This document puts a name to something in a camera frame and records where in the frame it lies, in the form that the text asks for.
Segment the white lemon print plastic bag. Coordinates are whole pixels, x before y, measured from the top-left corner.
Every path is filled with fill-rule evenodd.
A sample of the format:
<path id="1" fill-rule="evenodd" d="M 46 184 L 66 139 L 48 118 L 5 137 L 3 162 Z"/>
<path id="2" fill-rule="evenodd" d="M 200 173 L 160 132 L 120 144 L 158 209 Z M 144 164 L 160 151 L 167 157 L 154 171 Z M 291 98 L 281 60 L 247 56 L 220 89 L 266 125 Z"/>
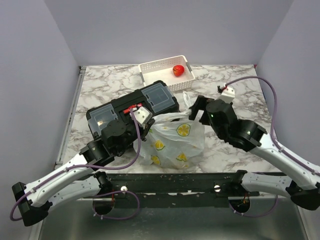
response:
<path id="1" fill-rule="evenodd" d="M 154 124 L 141 142 L 138 162 L 161 168 L 188 169 L 196 165 L 205 148 L 205 127 L 190 120 L 190 107 L 195 102 L 182 93 L 185 110 L 155 116 Z"/>

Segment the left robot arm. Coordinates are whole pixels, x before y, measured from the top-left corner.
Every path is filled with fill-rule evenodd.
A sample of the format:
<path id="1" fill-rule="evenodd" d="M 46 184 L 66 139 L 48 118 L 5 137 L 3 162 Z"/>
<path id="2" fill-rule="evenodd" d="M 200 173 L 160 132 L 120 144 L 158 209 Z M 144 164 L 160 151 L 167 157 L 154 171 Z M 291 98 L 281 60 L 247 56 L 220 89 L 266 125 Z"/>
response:
<path id="1" fill-rule="evenodd" d="M 110 194 L 111 185 L 98 180 L 96 170 L 117 170 L 107 165 L 114 161 L 101 140 L 87 144 L 68 163 L 46 176 L 28 184 L 18 182 L 12 186 L 15 204 L 10 211 L 10 220 L 23 221 L 26 227 L 39 223 L 58 204 L 91 197 L 97 194 L 104 198 Z"/>

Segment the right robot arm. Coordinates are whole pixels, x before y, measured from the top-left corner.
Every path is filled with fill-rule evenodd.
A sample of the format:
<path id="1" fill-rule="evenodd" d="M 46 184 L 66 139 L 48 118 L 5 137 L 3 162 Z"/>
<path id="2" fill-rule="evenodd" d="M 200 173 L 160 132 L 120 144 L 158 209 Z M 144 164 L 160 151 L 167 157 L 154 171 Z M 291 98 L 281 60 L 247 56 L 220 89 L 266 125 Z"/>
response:
<path id="1" fill-rule="evenodd" d="M 281 175 L 264 175 L 244 171 L 242 178 L 230 183 L 234 195 L 264 192 L 287 197 L 306 210 L 319 208 L 318 166 L 273 143 L 271 135 L 254 121 L 237 118 L 232 103 L 200 95 L 189 109 L 190 120 L 196 118 L 198 111 L 203 111 L 199 122 L 211 126 L 220 140 L 266 160 L 282 172 Z"/>

